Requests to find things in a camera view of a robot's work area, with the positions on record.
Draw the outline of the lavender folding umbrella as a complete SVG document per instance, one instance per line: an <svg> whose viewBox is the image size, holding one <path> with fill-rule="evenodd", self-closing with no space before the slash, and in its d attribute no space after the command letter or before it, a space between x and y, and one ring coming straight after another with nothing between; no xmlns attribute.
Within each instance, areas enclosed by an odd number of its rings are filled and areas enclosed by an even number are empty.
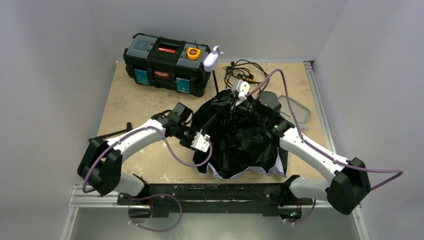
<svg viewBox="0 0 424 240"><path fill-rule="evenodd" d="M212 171L220 180L234 179L247 170L286 176L289 154L279 149L271 133L255 121L232 120L233 84L194 113L191 125L206 131L212 146L211 158L205 166L198 167L199 172ZM256 99L266 91L267 84L265 80L258 82L257 87L248 92Z"/></svg>

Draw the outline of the pink umbrella case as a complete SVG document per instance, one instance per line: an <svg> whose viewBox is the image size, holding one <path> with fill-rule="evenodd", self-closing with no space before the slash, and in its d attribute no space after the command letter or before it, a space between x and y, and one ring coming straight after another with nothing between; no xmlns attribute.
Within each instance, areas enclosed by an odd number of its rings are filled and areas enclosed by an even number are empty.
<svg viewBox="0 0 424 240"><path fill-rule="evenodd" d="M284 117L286 120L288 120L289 122L291 122L292 124L294 124L294 119L293 119L293 115L290 111L289 105L287 103L287 96L286 95L280 95L278 98L278 101L281 104L281 108L280 108L280 115L282 117ZM308 131L310 129L310 127L307 125L307 122L310 119L311 116L311 111L305 107L304 105L302 105L301 103L299 103L298 101L292 99L289 97L289 102L291 105L291 108L296 116L296 119L299 123L299 126L303 129Z"/></svg>

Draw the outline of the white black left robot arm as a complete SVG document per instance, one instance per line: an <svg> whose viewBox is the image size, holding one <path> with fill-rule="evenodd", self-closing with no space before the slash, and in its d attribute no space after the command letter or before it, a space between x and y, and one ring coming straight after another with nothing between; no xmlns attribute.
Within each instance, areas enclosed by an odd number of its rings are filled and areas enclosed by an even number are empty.
<svg viewBox="0 0 424 240"><path fill-rule="evenodd" d="M139 196L147 184L140 176L123 173L122 165L143 148L168 137L179 139L186 148L206 153L211 145L209 137L186 122L192 112L179 102L172 110L154 114L141 126L119 136L91 139L77 169L83 179L82 191L102 196L110 192Z"/></svg>

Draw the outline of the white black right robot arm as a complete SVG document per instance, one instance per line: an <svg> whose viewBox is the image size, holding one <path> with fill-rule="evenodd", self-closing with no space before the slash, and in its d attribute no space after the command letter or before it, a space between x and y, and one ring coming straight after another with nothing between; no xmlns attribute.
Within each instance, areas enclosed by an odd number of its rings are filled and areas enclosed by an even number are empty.
<svg viewBox="0 0 424 240"><path fill-rule="evenodd" d="M247 90L235 90L231 95L235 98L232 116L259 123L278 142L280 150L296 155L324 177L290 176L282 184L283 205L287 199L310 198L326 201L339 213L349 215L371 192L365 163L357 157L349 160L340 156L305 136L280 115L281 104L275 93L265 91L253 98Z"/></svg>

